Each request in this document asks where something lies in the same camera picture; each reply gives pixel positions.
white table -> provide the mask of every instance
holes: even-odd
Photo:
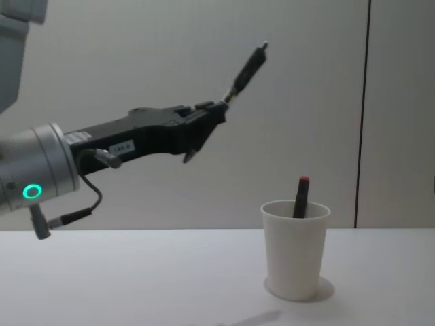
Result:
[[[294,303],[263,287],[262,230],[0,232],[0,324],[432,326],[434,249],[435,230],[328,230],[335,293]]]

